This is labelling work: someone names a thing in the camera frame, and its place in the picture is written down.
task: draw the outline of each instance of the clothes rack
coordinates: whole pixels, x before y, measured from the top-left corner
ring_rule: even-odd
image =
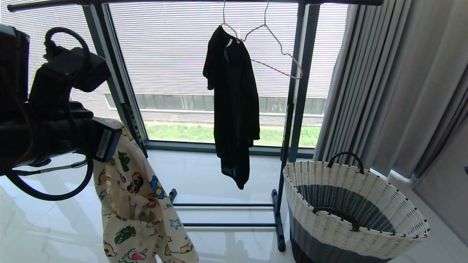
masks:
[[[95,11],[98,13],[97,17],[94,22],[99,24],[99,29],[102,30],[100,33],[103,35],[104,42],[101,44],[101,46],[96,47],[96,51],[98,55],[101,55],[105,57],[106,59],[109,59],[112,64],[112,70],[115,70],[117,72],[118,69],[118,63],[121,63],[124,65],[124,62],[119,62],[119,59],[122,59],[118,57],[118,50],[116,50],[115,46],[112,45],[112,37],[114,37],[114,41],[117,42],[118,40],[115,36],[112,35],[111,30],[109,30],[108,25],[104,25],[106,23],[105,20],[105,5],[108,3],[122,3],[122,2],[204,2],[204,1],[215,1],[215,0],[45,0],[45,1],[37,1],[37,2],[31,2],[31,3],[21,3],[21,4],[14,4],[14,5],[8,5],[8,10],[10,12],[17,12],[17,11],[23,11],[23,10],[29,10],[29,9],[36,9],[36,8],[44,8],[44,7],[57,7],[57,6],[64,6],[64,5],[82,5],[86,7],[94,7]],[[254,0],[227,0],[229,2],[249,2],[249,1],[254,1]],[[266,0],[255,0],[255,2],[266,2]],[[361,4],[361,5],[381,5],[383,3],[383,0],[270,0],[270,2],[295,2],[298,3],[298,19],[297,19],[297,24],[296,24],[296,39],[294,40],[294,53],[293,56],[297,59],[299,58],[299,49],[302,45],[301,42],[304,41],[304,39],[301,39],[301,33],[303,29],[303,22],[304,22],[304,14],[305,14],[305,9],[306,5],[308,4],[323,4],[323,3],[343,3],[343,4]],[[97,33],[92,32],[93,30],[96,30],[95,28],[91,28],[91,26],[88,24],[90,27],[91,35],[97,35]],[[310,70],[310,63],[308,66],[306,66],[307,70]],[[297,67],[295,66],[294,62],[292,63],[292,75],[295,75],[297,72]],[[119,82],[120,86],[124,86],[124,80],[119,79],[122,78],[122,76],[117,76],[117,82]],[[113,91],[111,85],[109,85],[111,89],[111,93],[114,96],[114,94],[117,93],[117,91]],[[258,203],[258,204],[250,204],[250,203],[245,203],[245,204],[217,204],[217,203],[211,203],[211,204],[194,204],[194,203],[174,203],[174,200],[177,196],[177,190],[172,189],[169,192],[169,198],[171,202],[173,202],[174,206],[179,206],[179,207],[271,207],[273,210],[273,217],[274,217],[274,223],[184,223],[184,226],[187,227],[274,227],[276,229],[276,236],[277,236],[277,243],[278,243],[278,250],[279,251],[285,251],[286,249],[286,244],[285,244],[285,237],[284,237],[284,230],[283,230],[283,224],[281,222],[281,201],[282,201],[282,195],[283,195],[283,184],[284,184],[284,179],[283,179],[283,168],[286,166],[287,160],[288,160],[288,153],[289,153],[289,145],[290,145],[290,137],[292,133],[292,127],[293,127],[293,119],[294,119],[294,88],[295,87],[295,80],[290,81],[290,86],[289,86],[289,93],[288,93],[288,104],[286,107],[286,118],[285,118],[285,127],[284,127],[284,132],[283,132],[283,142],[282,142],[282,148],[281,148],[281,169],[280,169],[280,176],[279,176],[279,185],[278,185],[278,190],[273,189],[271,191],[271,203]],[[120,108],[120,111],[125,110],[125,112],[119,112],[121,113],[120,116],[123,118],[123,120],[126,122],[126,126],[132,126],[134,129],[130,129],[130,132],[132,133],[132,136],[134,138],[141,138],[139,136],[139,131],[138,131],[138,125],[136,122],[136,114],[134,112],[139,113],[138,108],[133,108],[135,107],[136,104],[131,104],[129,101],[129,94],[131,95],[132,89],[131,88],[122,88],[121,87],[121,92],[124,93],[122,95],[124,98],[120,99],[123,100],[124,102],[121,105],[122,107]]]

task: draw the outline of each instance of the clothing rack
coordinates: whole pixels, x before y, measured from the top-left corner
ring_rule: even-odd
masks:
[[[100,24],[100,30],[101,33],[103,33],[103,38],[104,42],[102,46],[97,46],[96,50],[98,55],[102,55],[103,57],[110,57],[110,61],[113,67],[113,70],[116,70],[118,66],[115,64],[122,63],[124,65],[124,62],[119,62],[118,61],[118,55],[115,48],[112,46],[112,33],[109,31],[109,29],[106,26],[103,26],[103,24],[106,23],[104,17],[105,17],[105,5],[108,3],[122,3],[122,2],[204,2],[204,1],[215,1],[215,0],[45,0],[45,1],[37,1],[37,2],[32,2],[32,3],[21,3],[21,4],[15,4],[15,5],[8,5],[7,8],[10,12],[17,12],[17,11],[23,11],[23,10],[30,10],[30,9],[36,9],[36,8],[44,8],[44,7],[57,7],[57,6],[64,6],[64,5],[82,5],[82,6],[93,6],[95,8],[95,11],[98,13],[98,19],[93,20],[93,22]],[[255,1],[255,2],[266,2],[266,0],[227,0],[229,2],[249,2],[249,1]],[[361,5],[381,5],[383,3],[383,0],[270,0],[270,2],[290,2],[290,3],[298,3],[298,19],[297,19],[297,24],[296,24],[296,38],[294,40],[294,53],[293,56],[294,58],[299,58],[299,50],[302,49],[303,57],[305,55],[310,55],[308,61],[306,63],[302,63],[302,68],[304,72],[307,72],[305,74],[305,77],[303,77],[301,80],[304,82],[308,82],[308,71],[310,71],[310,62],[312,59],[312,49],[313,49],[313,42],[315,38],[315,30],[316,30],[316,23],[318,19],[318,8],[314,10],[314,14],[311,16],[315,16],[313,18],[310,18],[312,22],[309,23],[309,21],[306,22],[306,29],[308,30],[308,25],[309,24],[314,24],[314,29],[309,32],[309,38],[306,36],[307,33],[303,32],[303,24],[304,24],[304,18],[308,14],[312,14],[312,12],[309,10],[309,13],[306,13],[306,5],[307,4],[322,4],[322,3],[343,3],[343,4],[361,4]],[[85,16],[87,17],[87,13],[85,10],[85,7],[83,7],[83,10],[85,11]],[[96,28],[91,28],[91,35],[97,35],[96,32],[93,32],[94,30],[97,30]],[[312,43],[309,46],[304,46],[303,44],[305,43]],[[292,62],[292,70],[291,70],[291,75],[296,75],[297,73],[297,67]],[[122,77],[119,76],[120,79],[117,79],[118,84],[121,86],[124,86],[122,80]],[[280,169],[280,175],[279,175],[279,185],[278,185],[278,190],[273,189],[271,191],[271,203],[258,203],[258,204],[249,204],[249,203],[244,203],[244,204],[217,204],[217,203],[210,203],[210,204],[194,204],[194,203],[174,203],[174,200],[177,196],[177,190],[172,189],[169,193],[169,198],[171,202],[173,203],[174,206],[179,206],[179,207],[271,207],[273,210],[273,218],[274,218],[274,223],[184,223],[184,226],[187,227],[274,227],[276,229],[276,236],[277,236],[277,243],[278,243],[278,250],[279,251],[285,251],[286,250],[286,244],[285,244],[285,237],[284,237],[284,230],[283,230],[283,224],[281,222],[281,201],[282,201],[282,195],[283,195],[283,184],[284,184],[284,179],[283,179],[283,168],[286,166],[287,160],[288,160],[288,154],[289,154],[289,148],[290,148],[290,138],[291,138],[291,133],[292,133],[292,127],[293,127],[293,122],[294,119],[297,117],[296,112],[295,112],[295,107],[294,107],[294,97],[295,97],[295,86],[296,86],[296,81],[291,79],[290,85],[289,85],[289,93],[288,93],[288,104],[286,107],[286,118],[285,118],[285,128],[283,132],[283,142],[282,142],[282,148],[281,148],[281,169]],[[112,95],[117,94],[117,91],[114,93],[112,91],[113,88],[111,88]],[[132,89],[125,89],[122,88],[123,91],[129,93],[132,92]],[[124,121],[126,122],[126,126],[132,126],[134,129],[130,129],[130,132],[132,133],[132,136],[134,138],[141,138],[139,136],[139,131],[137,121],[136,121],[136,115],[134,112],[136,111],[137,113],[139,112],[138,108],[135,110],[132,110],[133,107],[131,107],[131,103],[129,100],[129,96],[127,94],[121,95],[123,96],[123,99],[120,98],[120,100],[124,101],[122,103],[122,107],[119,109],[120,116],[123,116]]]

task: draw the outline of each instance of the gray stripe on basket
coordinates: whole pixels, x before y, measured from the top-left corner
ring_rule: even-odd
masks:
[[[289,209],[289,222],[292,252],[296,263],[386,263],[392,260],[392,258],[363,256],[319,242],[293,217],[291,209]]]
[[[395,232],[390,220],[377,206],[353,191],[322,184],[299,185],[297,190],[311,206],[339,209],[354,216],[362,227],[383,232]]]

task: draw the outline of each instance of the woven basket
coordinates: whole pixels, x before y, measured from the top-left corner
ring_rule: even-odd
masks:
[[[333,164],[342,154],[359,167]],[[353,153],[283,170],[297,263],[388,262],[424,240],[427,220],[392,184]]]

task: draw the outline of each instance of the floor-to-ceiling window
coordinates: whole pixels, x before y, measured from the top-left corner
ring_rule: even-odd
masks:
[[[320,6],[299,147],[315,148],[317,144],[333,68],[343,41],[347,10],[345,4]]]
[[[270,3],[267,23],[285,52],[293,52],[297,3]],[[245,37],[263,24],[266,3],[226,3],[226,22]],[[222,2],[110,4],[125,64],[149,139],[213,142],[213,91],[202,75],[208,41],[223,22]],[[229,28],[227,32],[234,35]],[[267,29],[245,43],[252,59],[283,72],[291,59]],[[260,140],[281,145],[289,77],[253,63],[260,102]],[[110,94],[105,95],[114,109]]]
[[[45,54],[44,36],[47,30],[53,27],[65,27],[71,29],[86,41],[91,52],[96,53],[81,6],[48,7],[17,13],[10,13],[7,10],[7,5],[21,2],[28,1],[1,0],[0,23],[13,26],[28,34],[30,37],[28,90],[32,87],[36,71],[43,63],[47,62],[43,58],[43,55]],[[78,43],[77,40],[66,34],[57,33],[54,35],[53,40],[57,45],[68,49],[80,47],[80,43]],[[72,100],[81,102],[86,109],[93,111],[97,117],[120,119],[117,111],[108,106],[108,102],[113,104],[113,101],[108,100],[106,98],[106,94],[110,94],[107,82],[103,83],[91,93],[72,89],[70,97]]]

